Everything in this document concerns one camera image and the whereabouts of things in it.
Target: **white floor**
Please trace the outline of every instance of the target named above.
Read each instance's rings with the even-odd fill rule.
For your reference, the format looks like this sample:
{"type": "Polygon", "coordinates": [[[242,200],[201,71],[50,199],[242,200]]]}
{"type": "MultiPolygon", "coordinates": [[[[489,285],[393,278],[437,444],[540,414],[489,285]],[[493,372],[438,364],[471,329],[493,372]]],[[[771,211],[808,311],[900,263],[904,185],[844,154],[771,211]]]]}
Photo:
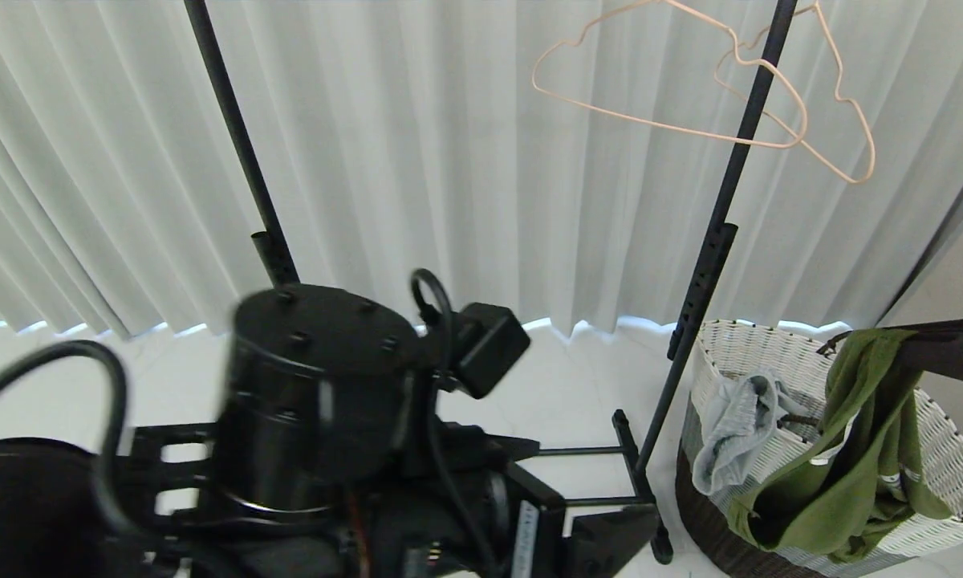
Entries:
{"type": "MultiPolygon", "coordinates": [[[[488,399],[445,396],[442,417],[479,424],[491,433],[538,439],[545,446],[599,446],[616,443],[610,416],[622,407],[628,411],[636,438],[642,437],[669,366],[664,357],[668,330],[625,320],[613,336],[579,327],[572,340],[564,340],[542,324],[530,327],[530,335],[532,348],[488,399]]],[[[71,336],[78,337],[93,336],[86,332],[71,336]]],[[[0,367],[56,338],[42,328],[23,336],[0,329],[0,367]]],[[[207,332],[175,337],[161,330],[130,343],[114,336],[103,337],[103,341],[119,352],[132,374],[129,416],[133,424],[213,420],[220,400],[227,337],[207,332]]],[[[93,449],[106,407],[101,377],[90,362],[68,360],[27,378],[27,385],[1,399],[0,437],[55,437],[93,449]]],[[[649,468],[671,531],[675,562],[660,566],[647,550],[621,576],[724,576],[688,538],[673,498],[673,460],[684,395],[680,391],[677,396],[649,468]]],[[[624,464],[614,456],[537,458],[526,467],[567,497],[631,490],[624,464]]],[[[874,576],[963,578],[963,546],[874,576]]]]}

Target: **laundry basket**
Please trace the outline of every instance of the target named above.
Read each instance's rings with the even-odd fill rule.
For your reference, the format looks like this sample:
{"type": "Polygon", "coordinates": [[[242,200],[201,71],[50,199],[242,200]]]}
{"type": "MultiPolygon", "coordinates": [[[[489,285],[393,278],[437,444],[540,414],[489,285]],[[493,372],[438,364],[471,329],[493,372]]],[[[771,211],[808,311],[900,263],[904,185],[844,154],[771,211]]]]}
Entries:
{"type": "Polygon", "coordinates": [[[928,394],[915,391],[923,454],[924,480],[955,512],[951,519],[914,515],[901,523],[866,559],[834,564],[826,556],[797,548],[761,552],[728,530],[723,512],[731,500],[759,486],[778,468],[812,447],[812,428],[779,429],[764,444],[742,486],[703,496],[692,486],[691,461],[702,449],[701,416],[721,377],[738,377],[768,368],[787,385],[811,417],[823,416],[827,371],[835,354],[822,355],[820,341],[774,327],[735,321],[702,325],[697,354],[691,359],[692,394],[677,451],[677,505],[693,540],[721,570],[739,577],[819,576],[855,578],[963,543],[963,437],[928,394]]]}

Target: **olive green garment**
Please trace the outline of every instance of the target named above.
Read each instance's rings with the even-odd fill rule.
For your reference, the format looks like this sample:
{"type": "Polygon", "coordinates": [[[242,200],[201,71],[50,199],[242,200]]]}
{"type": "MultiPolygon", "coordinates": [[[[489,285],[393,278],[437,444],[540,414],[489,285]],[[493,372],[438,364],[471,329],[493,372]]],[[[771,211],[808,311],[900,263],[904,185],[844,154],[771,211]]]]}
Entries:
{"type": "Polygon", "coordinates": [[[869,555],[914,513],[947,519],[948,506],[923,482],[914,385],[918,370],[893,364],[914,332],[853,332],[827,374],[819,442],[738,496],[728,526],[762,550],[796,547],[837,564],[869,555]],[[841,443],[827,464],[811,459],[841,443]]]}

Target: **white curtain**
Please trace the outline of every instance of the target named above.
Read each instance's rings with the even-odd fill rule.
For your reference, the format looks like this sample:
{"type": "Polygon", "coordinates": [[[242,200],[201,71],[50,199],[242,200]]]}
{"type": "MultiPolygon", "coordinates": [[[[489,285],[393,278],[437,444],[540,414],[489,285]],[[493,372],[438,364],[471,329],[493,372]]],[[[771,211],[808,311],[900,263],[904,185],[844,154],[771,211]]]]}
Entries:
{"type": "MultiPolygon", "coordinates": [[[[771,2],[690,2],[743,38],[771,2]]],[[[456,303],[613,329],[672,322],[731,146],[538,94],[530,67],[624,2],[211,2],[232,84],[304,282],[411,314],[430,267],[456,303]]],[[[825,4],[878,161],[848,186],[800,148],[754,148],[710,315],[869,325],[963,186],[963,0],[825,4]]],[[[713,84],[727,37],[664,5],[595,29],[543,82],[639,116],[733,134],[713,84]]],[[[863,168],[811,15],[780,68],[808,140],[863,168]]],[[[748,91],[752,69],[724,73],[748,91]]],[[[778,89],[768,108],[794,121],[778,89]]],[[[759,138],[786,138],[768,120],[759,138]]],[[[228,325],[266,285],[253,202],[180,3],[0,2],[0,319],[137,333],[228,325]]]]}

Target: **light gray garment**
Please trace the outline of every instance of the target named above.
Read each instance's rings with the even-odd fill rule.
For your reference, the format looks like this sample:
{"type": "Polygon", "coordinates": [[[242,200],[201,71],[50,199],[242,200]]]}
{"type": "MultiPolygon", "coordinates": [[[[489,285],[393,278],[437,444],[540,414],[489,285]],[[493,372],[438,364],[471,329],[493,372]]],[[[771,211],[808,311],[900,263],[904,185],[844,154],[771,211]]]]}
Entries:
{"type": "Polygon", "coordinates": [[[717,395],[706,403],[702,450],[692,463],[692,486],[703,495],[746,481],[778,420],[807,409],[794,401],[770,369],[758,369],[738,381],[721,377],[717,395]]]}

